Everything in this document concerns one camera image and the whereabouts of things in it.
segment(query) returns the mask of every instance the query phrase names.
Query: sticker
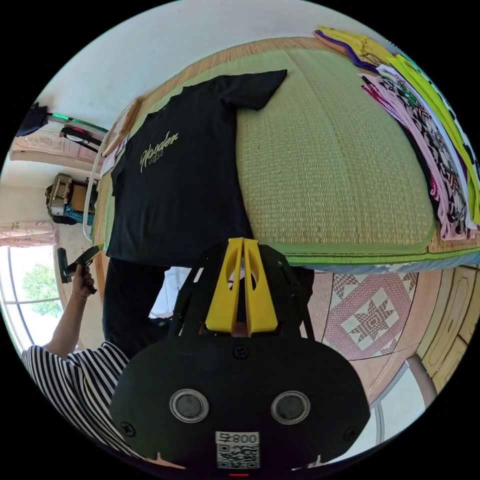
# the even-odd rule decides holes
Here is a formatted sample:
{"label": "sticker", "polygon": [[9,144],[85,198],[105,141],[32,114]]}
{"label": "sticker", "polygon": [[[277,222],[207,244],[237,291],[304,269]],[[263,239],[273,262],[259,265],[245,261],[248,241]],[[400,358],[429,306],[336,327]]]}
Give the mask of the sticker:
{"label": "sticker", "polygon": [[259,469],[260,435],[257,431],[216,431],[219,469]]}

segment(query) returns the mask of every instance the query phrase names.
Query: curtain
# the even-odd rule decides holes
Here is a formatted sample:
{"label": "curtain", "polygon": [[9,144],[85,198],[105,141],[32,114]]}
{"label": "curtain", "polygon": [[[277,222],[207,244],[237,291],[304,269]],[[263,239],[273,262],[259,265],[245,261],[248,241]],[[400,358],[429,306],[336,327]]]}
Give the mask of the curtain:
{"label": "curtain", "polygon": [[49,221],[14,221],[0,224],[0,247],[56,245],[57,227]]}

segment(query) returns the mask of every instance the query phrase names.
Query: bracelet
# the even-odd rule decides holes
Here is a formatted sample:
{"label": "bracelet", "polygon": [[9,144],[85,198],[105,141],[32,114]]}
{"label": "bracelet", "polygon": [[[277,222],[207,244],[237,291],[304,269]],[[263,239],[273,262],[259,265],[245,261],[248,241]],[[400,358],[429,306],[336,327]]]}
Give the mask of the bracelet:
{"label": "bracelet", "polygon": [[78,297],[79,299],[82,299],[82,300],[87,301],[87,299],[86,299],[84,296],[81,296],[81,295],[79,295],[78,293],[75,293],[74,291],[73,291],[71,294],[72,294],[72,295],[75,295],[75,296]]}

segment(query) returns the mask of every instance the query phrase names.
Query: handheld device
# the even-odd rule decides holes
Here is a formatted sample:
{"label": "handheld device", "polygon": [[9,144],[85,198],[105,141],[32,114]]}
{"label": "handheld device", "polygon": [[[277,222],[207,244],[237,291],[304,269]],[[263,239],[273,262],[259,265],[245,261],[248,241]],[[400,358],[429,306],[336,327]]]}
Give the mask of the handheld device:
{"label": "handheld device", "polygon": [[[233,336],[242,258],[246,338]],[[370,408],[350,363],[315,341],[304,295],[269,246],[234,238],[206,252],[178,294],[168,337],[119,378],[110,415],[125,442],[146,458],[226,477],[271,477],[343,455]]]}
{"label": "handheld device", "polygon": [[[72,277],[77,271],[77,266],[81,265],[83,271],[94,261],[94,258],[104,249],[103,244],[94,245],[85,250],[73,263],[67,261],[67,251],[64,248],[57,248],[56,255],[58,266],[60,268],[60,279],[63,284],[72,281]],[[88,289],[94,295],[97,289],[93,285],[89,285]]]}

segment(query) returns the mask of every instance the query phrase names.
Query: qr code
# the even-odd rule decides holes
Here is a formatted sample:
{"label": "qr code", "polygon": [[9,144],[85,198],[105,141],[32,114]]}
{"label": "qr code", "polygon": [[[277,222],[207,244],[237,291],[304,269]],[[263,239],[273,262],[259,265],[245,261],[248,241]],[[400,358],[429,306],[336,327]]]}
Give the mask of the qr code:
{"label": "qr code", "polygon": [[219,469],[258,469],[260,446],[217,444],[216,460]]}

